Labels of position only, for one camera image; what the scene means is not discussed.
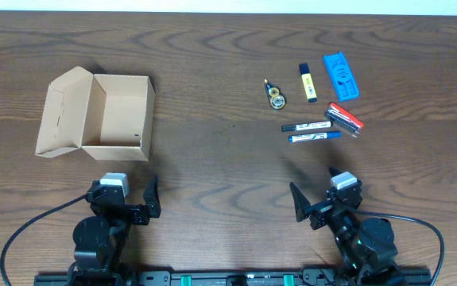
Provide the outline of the red and black stapler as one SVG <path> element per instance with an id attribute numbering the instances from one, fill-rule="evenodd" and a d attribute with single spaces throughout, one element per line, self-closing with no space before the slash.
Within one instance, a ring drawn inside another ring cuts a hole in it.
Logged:
<path id="1" fill-rule="evenodd" d="M 364 127 L 364 123 L 360 119 L 335 102 L 329 104 L 324 116 L 328 121 L 352 133 L 354 137 Z"/>

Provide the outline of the yellow highlighter with blue cap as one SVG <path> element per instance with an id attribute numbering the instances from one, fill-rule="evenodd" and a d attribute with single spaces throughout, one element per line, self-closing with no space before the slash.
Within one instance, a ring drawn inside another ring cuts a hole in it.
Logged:
<path id="1" fill-rule="evenodd" d="M 316 102 L 317 101 L 316 90 L 314 87 L 314 83 L 312 81 L 312 76 L 311 76 L 311 72 L 309 70 L 308 64 L 307 63 L 299 64 L 299 71 L 300 71 L 301 80 L 302 80 L 302 83 L 304 86 L 304 91 L 305 91 L 308 102 Z"/>

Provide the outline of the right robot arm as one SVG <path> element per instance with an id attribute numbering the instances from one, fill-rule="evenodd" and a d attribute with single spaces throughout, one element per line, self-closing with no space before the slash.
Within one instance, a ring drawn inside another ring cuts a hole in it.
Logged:
<path id="1" fill-rule="evenodd" d="M 289 185 L 298 222 L 310 220 L 313 230 L 327 226 L 332 232 L 344 267 L 334 275 L 337 285 L 403 285 L 404 275 L 394 258 L 398 255 L 393 229 L 385 218 L 360 221 L 362 181 L 350 172 L 329 168 L 331 187 L 326 199 L 312 204 L 294 184 Z"/>

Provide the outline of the brown cardboard box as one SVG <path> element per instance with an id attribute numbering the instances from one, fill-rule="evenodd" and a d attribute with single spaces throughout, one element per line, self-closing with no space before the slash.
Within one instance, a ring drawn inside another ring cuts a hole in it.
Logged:
<path id="1" fill-rule="evenodd" d="M 147 161 L 155 97 L 148 76 L 75 67 L 48 85 L 35 154 L 82 149 L 96 160 Z"/>

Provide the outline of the correction tape dispenser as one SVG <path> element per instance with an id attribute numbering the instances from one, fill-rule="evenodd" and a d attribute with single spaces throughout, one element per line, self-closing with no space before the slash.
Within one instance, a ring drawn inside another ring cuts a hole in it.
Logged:
<path id="1" fill-rule="evenodd" d="M 287 103 L 287 99 L 281 89 L 277 85 L 272 84 L 267 79 L 264 79 L 264 87 L 269 105 L 274 110 L 283 109 Z"/>

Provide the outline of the blue plastic stapler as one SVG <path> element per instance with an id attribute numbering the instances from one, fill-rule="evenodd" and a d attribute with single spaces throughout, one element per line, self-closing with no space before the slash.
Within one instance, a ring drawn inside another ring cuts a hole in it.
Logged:
<path id="1" fill-rule="evenodd" d="M 324 55 L 323 62 L 332 86 L 340 102 L 357 99 L 360 95 L 358 84 L 350 65 L 342 52 Z"/>

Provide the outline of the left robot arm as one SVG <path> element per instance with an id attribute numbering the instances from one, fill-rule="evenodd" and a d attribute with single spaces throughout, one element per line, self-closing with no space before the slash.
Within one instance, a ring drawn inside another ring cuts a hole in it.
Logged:
<path id="1" fill-rule="evenodd" d="M 161 215 L 158 176 L 153 176 L 143 192 L 143 204 L 130 205 L 125 173 L 108 172 L 92 182 L 86 201 L 93 211 L 73 230 L 75 264 L 68 270 L 68 285 L 133 286 L 138 277 L 121 255 L 132 226 L 146 226 Z"/>

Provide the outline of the black marker pen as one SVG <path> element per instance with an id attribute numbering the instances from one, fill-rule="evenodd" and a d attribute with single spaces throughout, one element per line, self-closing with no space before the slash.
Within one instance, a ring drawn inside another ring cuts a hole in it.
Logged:
<path id="1" fill-rule="evenodd" d="M 282 132 L 292 132 L 292 131 L 304 131 L 310 129 L 325 129 L 332 127 L 332 122 L 322 121 L 322 122 L 309 122 L 309 123 L 300 123 L 300 124 L 291 124 L 284 125 L 281 127 Z"/>

